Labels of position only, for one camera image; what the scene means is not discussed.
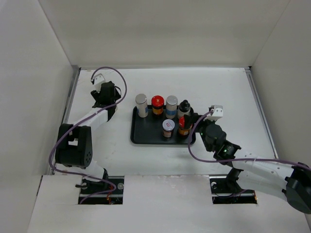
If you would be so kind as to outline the red lid jar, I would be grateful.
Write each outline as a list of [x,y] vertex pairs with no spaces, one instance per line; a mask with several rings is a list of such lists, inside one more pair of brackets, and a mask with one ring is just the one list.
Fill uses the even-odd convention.
[[156,118],[160,118],[164,112],[164,98],[160,95],[153,96],[151,99],[152,114]]
[[178,121],[178,135],[182,138],[187,138],[192,129],[192,119],[188,115],[183,115]]

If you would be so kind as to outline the silver lid blue jar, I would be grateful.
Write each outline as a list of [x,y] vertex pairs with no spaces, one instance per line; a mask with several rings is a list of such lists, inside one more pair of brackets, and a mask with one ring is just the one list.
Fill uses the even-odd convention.
[[148,116],[148,103],[145,94],[138,94],[135,98],[138,116],[145,118]]

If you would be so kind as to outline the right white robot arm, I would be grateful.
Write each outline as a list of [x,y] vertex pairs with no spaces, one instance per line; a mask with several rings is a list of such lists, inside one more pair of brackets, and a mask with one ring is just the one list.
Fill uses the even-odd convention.
[[278,197],[294,209],[311,212],[311,169],[304,163],[280,159],[265,159],[247,152],[226,139],[226,133],[211,120],[213,111],[204,115],[185,115],[180,126],[195,133],[199,128],[206,151],[213,153],[213,160],[191,156],[203,163],[219,163],[231,168],[225,186],[231,192],[255,190]]

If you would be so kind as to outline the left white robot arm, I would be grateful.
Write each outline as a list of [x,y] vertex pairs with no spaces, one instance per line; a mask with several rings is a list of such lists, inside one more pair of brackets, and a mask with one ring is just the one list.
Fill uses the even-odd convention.
[[106,169],[93,159],[92,134],[109,122],[116,112],[117,104],[124,99],[121,90],[112,81],[96,81],[91,96],[95,100],[89,113],[73,124],[59,127],[58,139],[52,149],[49,165],[55,172],[79,175],[92,182],[97,193],[105,193],[116,186],[109,181]]

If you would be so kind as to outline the white lid spice jar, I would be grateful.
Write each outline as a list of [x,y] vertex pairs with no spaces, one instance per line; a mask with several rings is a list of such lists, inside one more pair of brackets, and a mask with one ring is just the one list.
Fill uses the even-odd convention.
[[175,122],[172,119],[165,119],[162,122],[162,135],[165,140],[169,140],[174,135]]

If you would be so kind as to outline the black cap white bottle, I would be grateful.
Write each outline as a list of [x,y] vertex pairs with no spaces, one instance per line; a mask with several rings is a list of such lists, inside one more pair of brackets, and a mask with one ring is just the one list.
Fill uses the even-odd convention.
[[190,115],[191,106],[187,100],[183,100],[178,106],[177,118],[180,119],[184,115]]

